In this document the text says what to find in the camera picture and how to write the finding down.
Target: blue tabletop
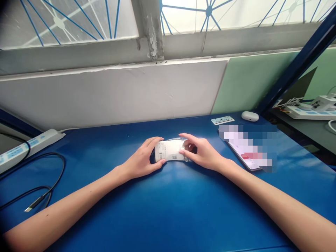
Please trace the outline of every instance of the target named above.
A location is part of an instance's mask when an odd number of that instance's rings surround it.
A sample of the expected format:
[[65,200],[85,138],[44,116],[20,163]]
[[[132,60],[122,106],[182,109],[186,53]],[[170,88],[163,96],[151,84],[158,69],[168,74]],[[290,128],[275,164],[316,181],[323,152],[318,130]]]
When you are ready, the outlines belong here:
[[[223,156],[239,161],[210,120],[230,115],[230,124],[268,124],[241,113],[78,129],[42,152],[66,158],[54,203],[126,161],[146,138],[174,138],[186,132],[207,138]],[[254,174],[336,223],[336,173],[277,132],[277,172]],[[1,204],[40,185],[52,185],[61,161],[33,162],[0,183]],[[35,192],[0,214],[3,231],[27,219]],[[294,251],[290,240],[243,191],[216,172],[193,162],[169,161],[155,173],[129,181],[99,201],[49,251]]]

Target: white power strip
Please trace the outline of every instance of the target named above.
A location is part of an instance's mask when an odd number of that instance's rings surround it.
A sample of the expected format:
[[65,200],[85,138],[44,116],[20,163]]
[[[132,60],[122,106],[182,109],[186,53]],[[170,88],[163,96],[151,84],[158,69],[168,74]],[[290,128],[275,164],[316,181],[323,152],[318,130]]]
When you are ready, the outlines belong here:
[[287,115],[294,119],[308,119],[308,120],[334,120],[336,119],[335,111],[315,111],[315,110],[302,110],[298,107],[289,106],[284,108],[289,111]]
[[[57,142],[64,136],[65,134],[59,133],[55,129],[50,129],[42,133],[41,135],[30,139],[29,141],[27,141],[30,145],[30,153],[28,157],[34,155],[40,150],[43,150],[45,147]],[[28,146],[26,143],[24,143],[0,155],[0,174],[19,163],[25,157],[27,152]]]

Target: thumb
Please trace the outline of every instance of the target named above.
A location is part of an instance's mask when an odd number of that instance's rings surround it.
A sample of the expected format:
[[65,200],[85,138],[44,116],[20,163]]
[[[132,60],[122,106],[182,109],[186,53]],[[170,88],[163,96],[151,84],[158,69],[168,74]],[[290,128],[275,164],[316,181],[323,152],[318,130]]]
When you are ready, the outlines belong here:
[[183,154],[184,156],[191,159],[192,161],[195,161],[195,159],[197,158],[197,155],[195,153],[192,153],[187,150],[180,150],[180,154]]
[[150,167],[153,169],[153,171],[155,171],[155,170],[160,169],[162,167],[162,165],[166,162],[167,162],[166,159],[161,159],[157,163],[151,164]]

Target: usb connector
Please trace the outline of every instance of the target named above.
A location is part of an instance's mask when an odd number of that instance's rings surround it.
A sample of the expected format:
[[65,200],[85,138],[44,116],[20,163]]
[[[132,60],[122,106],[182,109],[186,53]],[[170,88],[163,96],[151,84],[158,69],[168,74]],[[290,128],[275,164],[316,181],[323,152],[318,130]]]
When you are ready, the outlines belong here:
[[30,210],[32,210],[33,208],[35,208],[38,204],[41,203],[42,200],[44,200],[46,196],[42,195],[41,197],[39,197],[37,200],[35,200],[26,210],[25,212],[30,212]]

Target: frosted window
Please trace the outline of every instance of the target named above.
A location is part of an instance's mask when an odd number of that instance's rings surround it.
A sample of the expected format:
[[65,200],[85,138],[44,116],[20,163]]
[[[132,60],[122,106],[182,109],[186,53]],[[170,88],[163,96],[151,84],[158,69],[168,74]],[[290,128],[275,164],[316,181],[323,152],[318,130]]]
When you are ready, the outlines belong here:
[[323,21],[336,0],[158,0],[164,35]]
[[138,37],[131,0],[12,0],[0,49]]

